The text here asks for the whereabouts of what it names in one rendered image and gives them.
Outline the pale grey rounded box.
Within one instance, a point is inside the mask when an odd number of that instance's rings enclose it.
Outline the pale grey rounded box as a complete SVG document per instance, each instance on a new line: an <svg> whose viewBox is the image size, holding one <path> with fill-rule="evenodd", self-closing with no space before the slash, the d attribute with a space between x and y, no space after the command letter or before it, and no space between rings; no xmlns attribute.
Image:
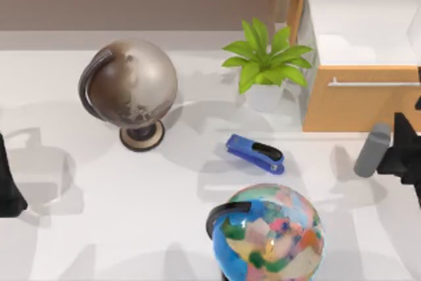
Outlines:
<svg viewBox="0 0 421 281"><path fill-rule="evenodd" d="M362 178L369 178L382 161L391 142L391 126L379 122L368 133L364 145L354 164L354 172Z"/></svg>

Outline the pale wooden drawer front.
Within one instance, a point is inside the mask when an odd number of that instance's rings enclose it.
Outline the pale wooden drawer front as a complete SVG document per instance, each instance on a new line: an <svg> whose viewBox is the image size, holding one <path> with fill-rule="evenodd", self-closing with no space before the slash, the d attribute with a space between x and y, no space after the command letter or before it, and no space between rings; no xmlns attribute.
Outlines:
<svg viewBox="0 0 421 281"><path fill-rule="evenodd" d="M340 82L420 82L418 66L318 67L308 103L305 132L367 132L378 122L393 124L395 113L404 113L421 132L421 111L415 104L421 87L328 87Z"/></svg>

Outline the drawer with grey inside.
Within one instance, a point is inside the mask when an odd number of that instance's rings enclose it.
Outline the drawer with grey inside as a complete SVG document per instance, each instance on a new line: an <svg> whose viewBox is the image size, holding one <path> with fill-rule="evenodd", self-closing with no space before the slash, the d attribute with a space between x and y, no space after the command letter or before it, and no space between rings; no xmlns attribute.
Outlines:
<svg viewBox="0 0 421 281"><path fill-rule="evenodd" d="M324 66L421 66L421 0L304 0L297 40Z"/></svg>

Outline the blue and black stapler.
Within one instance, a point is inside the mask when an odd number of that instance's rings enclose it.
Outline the blue and black stapler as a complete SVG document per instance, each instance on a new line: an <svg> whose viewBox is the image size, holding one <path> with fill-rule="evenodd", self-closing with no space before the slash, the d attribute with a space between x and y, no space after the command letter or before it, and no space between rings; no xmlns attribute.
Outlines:
<svg viewBox="0 0 421 281"><path fill-rule="evenodd" d="M242 158L271 174L283 174L285 171L284 154L271 145L232 134L226 142L226 149L228 153Z"/></svg>

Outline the colourful blue globe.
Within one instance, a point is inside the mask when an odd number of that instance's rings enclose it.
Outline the colourful blue globe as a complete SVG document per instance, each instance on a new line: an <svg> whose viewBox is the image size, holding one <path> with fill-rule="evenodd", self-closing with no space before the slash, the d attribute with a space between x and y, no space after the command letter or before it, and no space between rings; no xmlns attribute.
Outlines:
<svg viewBox="0 0 421 281"><path fill-rule="evenodd" d="M206 221L222 281L313 281L324 228L312 203L280 184L255 184L214 207Z"/></svg>

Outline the green plant in white pot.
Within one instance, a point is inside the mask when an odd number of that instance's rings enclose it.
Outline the green plant in white pot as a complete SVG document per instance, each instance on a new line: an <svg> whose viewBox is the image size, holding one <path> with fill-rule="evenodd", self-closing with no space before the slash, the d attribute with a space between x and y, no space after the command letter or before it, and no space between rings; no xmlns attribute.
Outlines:
<svg viewBox="0 0 421 281"><path fill-rule="evenodd" d="M308 85L302 70L312 68L305 55L313 48L291 44L289 26L269 36L266 24L257 18L241 24L245 39L222 48L232 54L222 67L237 68L238 93L252 109L269 113L280 103L288 83L299 87Z"/></svg>

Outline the bronze grey globe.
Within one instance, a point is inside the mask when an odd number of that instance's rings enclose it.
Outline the bronze grey globe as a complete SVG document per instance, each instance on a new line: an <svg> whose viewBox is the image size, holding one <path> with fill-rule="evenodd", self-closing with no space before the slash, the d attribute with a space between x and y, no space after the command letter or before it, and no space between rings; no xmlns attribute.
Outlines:
<svg viewBox="0 0 421 281"><path fill-rule="evenodd" d="M164 138L162 118L178 92L170 57L141 38L115 40L100 48L78 82L83 108L119 128L121 143L134 152L154 149Z"/></svg>

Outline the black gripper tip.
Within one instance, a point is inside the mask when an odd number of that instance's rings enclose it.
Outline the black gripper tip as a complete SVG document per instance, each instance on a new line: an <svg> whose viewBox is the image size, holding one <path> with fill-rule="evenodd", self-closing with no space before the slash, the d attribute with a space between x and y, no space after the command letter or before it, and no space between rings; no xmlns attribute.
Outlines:
<svg viewBox="0 0 421 281"><path fill-rule="evenodd" d="M16 218L28 208L28 203L15 184L0 133L0 218Z"/></svg>

